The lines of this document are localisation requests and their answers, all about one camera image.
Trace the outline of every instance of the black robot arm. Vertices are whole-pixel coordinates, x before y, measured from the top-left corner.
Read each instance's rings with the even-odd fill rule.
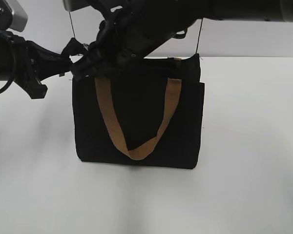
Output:
[[[31,98],[44,98],[41,81],[69,70],[76,80],[119,72],[169,39],[184,38],[196,20],[293,22],[293,0],[63,0],[67,10],[92,6],[104,16],[86,50],[72,39],[61,55],[7,32],[22,31],[27,15],[16,0],[0,0],[0,80],[17,83]],[[84,54],[72,64],[70,55]]]

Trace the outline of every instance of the screw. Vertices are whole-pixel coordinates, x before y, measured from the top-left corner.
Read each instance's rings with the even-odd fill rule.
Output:
[[[2,14],[3,12],[4,12],[4,9],[0,7],[0,14]]]

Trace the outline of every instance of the bag handle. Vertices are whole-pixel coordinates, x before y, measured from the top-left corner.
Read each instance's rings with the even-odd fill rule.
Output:
[[[182,81],[180,79],[167,79],[165,93],[164,116],[156,137],[142,144],[134,150],[128,150],[124,133],[117,119],[111,92],[111,80],[108,78],[95,78],[99,107],[114,146],[133,160],[143,160],[149,156],[160,141],[169,122],[179,104]]]

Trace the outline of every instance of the black cable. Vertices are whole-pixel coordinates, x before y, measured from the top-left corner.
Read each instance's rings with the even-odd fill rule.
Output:
[[[15,50],[14,50],[12,44],[9,44],[9,45],[10,45],[10,48],[11,48],[12,57],[13,57],[13,64],[14,65],[13,65],[12,73],[11,73],[7,83],[0,89],[0,94],[2,94],[4,91],[6,91],[11,86],[11,84],[14,81],[14,78],[15,78],[15,75],[16,75],[16,70],[17,70],[16,53],[15,53]]]
[[[203,26],[203,19],[201,20],[201,26],[200,26],[200,32],[199,32],[199,37],[197,39],[197,44],[196,44],[196,50],[195,53],[197,54],[199,50],[199,43],[200,43],[200,37],[201,37],[201,32],[202,32],[202,26]]]
[[[12,53],[12,58],[13,58],[13,69],[11,72],[11,75],[8,79],[8,81],[6,82],[6,84],[0,89],[0,94],[2,94],[3,92],[5,92],[13,83],[14,78],[16,76],[16,71],[17,71],[17,59],[16,59],[16,52],[15,49],[13,48],[12,44],[9,43],[10,45],[10,49],[11,49],[11,53]]]
[[[69,13],[69,18],[70,18],[70,24],[72,25],[72,29],[73,29],[74,38],[76,38],[72,15],[70,14],[70,12],[68,12],[68,13]]]

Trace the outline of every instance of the canvas bag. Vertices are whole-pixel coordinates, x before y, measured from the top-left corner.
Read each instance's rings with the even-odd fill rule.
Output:
[[[119,74],[74,80],[79,158],[193,169],[204,102],[199,59],[144,59]]]

